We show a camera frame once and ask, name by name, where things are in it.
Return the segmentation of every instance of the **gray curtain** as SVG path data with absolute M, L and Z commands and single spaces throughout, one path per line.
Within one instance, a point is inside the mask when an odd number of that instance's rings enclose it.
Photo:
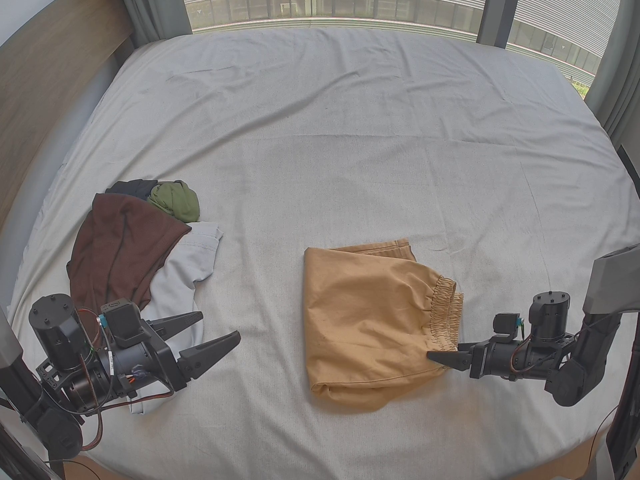
M 184 0 L 124 0 L 133 22 L 136 48 L 143 44 L 191 34 Z
M 620 9 L 591 89 L 584 99 L 613 146 L 640 140 L 640 0 L 620 0 Z

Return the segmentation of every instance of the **bed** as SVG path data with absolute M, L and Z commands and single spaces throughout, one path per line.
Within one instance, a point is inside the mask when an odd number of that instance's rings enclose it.
M 34 227 L 10 319 L 67 292 L 93 195 L 116 180 L 183 179 L 224 237 L 199 284 L 204 340 L 243 341 L 143 417 L 105 413 L 90 456 L 132 478 L 507 478 L 592 436 L 618 402 L 635 317 L 604 380 L 572 408 L 539 381 L 450 371 L 373 413 L 316 400 L 305 372 L 306 247 L 408 237 L 465 294 L 460 341 L 572 297 L 575 332 L 596 257 L 640 241 L 640 202 L 610 140 L 557 68 L 411 33 L 269 29 L 140 48 L 68 154 Z M 83 427 L 85 440 L 94 419 Z

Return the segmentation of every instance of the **tan pants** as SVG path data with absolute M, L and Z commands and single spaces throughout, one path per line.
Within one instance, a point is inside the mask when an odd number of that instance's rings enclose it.
M 416 263 L 407 239 L 305 251 L 311 391 L 376 410 L 444 372 L 427 351 L 455 351 L 456 283 Z

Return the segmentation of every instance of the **wooden headboard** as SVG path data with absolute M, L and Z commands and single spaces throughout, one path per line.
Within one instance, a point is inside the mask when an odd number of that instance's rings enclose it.
M 132 32 L 122 0 L 55 0 L 0 46 L 0 230 L 43 140 Z

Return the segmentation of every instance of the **green garment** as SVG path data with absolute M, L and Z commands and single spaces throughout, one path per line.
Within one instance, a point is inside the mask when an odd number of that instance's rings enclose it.
M 182 222 L 197 222 L 200 218 L 198 196 L 181 180 L 156 185 L 147 201 Z

